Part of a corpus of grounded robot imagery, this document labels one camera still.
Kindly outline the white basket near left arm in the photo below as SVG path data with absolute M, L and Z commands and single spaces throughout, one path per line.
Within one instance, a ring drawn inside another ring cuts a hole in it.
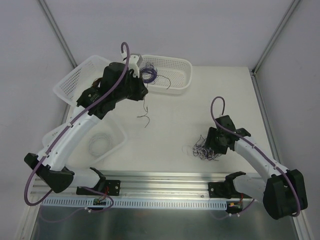
M 38 152 L 39 158 L 45 157 L 43 165 L 54 171 L 92 167 L 126 143 L 128 136 L 112 111 L 102 119 L 87 113 L 76 119 L 82 110 L 75 107 L 69 121 L 47 135 L 50 139 Z

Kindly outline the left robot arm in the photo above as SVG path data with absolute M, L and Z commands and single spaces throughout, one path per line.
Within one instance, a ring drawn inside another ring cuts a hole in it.
M 122 100 L 142 101 L 148 93 L 135 63 L 112 62 L 104 68 L 100 79 L 82 92 L 73 110 L 74 116 L 53 138 L 48 147 L 37 154 L 28 153 L 24 162 L 54 193 L 69 187 L 87 187 L 99 195 L 106 178 L 93 167 L 76 169 L 67 161 L 82 138 Z

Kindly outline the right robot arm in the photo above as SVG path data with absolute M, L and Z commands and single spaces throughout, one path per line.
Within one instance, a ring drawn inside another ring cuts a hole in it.
M 303 174 L 290 170 L 267 156 L 245 128 L 236 128 L 229 115 L 214 119 L 204 147 L 217 155 L 231 150 L 244 158 L 260 175 L 253 179 L 247 173 L 238 171 L 225 177 L 223 182 L 211 183 L 213 194 L 231 199 L 239 194 L 261 201 L 266 212 L 275 220 L 283 217 L 297 217 L 308 207 Z

